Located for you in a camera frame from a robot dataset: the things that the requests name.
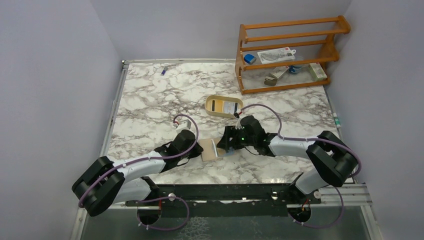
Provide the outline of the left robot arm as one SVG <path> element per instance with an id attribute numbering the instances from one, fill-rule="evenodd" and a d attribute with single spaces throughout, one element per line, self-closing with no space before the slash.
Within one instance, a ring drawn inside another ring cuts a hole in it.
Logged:
<path id="1" fill-rule="evenodd" d="M 75 181 L 71 190 L 78 205 L 95 217 L 112 204 L 144 200 L 153 185 L 147 176 L 178 167 L 183 159 L 196 158 L 203 148 L 190 130 L 182 130 L 174 140 L 134 159 L 112 161 L 101 156 Z"/>

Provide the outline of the beige card holder wallet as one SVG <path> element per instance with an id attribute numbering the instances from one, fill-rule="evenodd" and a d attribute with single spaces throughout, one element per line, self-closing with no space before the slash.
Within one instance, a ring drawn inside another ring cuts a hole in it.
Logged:
<path id="1" fill-rule="evenodd" d="M 224 158 L 233 156 L 235 151 L 233 149 L 224 150 L 217 147 L 220 138 L 205 138 L 198 141 L 199 145 L 203 148 L 201 159 L 203 162 L 211 162 L 223 160 Z"/>

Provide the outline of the card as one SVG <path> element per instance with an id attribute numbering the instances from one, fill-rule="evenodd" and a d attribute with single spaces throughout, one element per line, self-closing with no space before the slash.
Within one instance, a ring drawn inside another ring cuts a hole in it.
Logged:
<path id="1" fill-rule="evenodd" d="M 238 111 L 239 104 L 232 101 L 224 101 L 222 105 L 222 112 L 224 114 L 233 115 Z"/>

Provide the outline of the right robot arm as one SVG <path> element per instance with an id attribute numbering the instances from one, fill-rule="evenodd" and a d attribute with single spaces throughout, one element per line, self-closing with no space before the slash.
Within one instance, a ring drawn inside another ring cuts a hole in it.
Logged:
<path id="1" fill-rule="evenodd" d="M 266 132 L 252 115 L 242 118 L 237 125 L 226 126 L 216 146 L 225 151 L 253 147 L 260 156 L 310 160 L 314 168 L 290 184 L 291 198 L 303 198 L 326 186 L 341 187 L 360 168 L 358 157 L 330 131 L 312 138 L 281 137 Z"/>

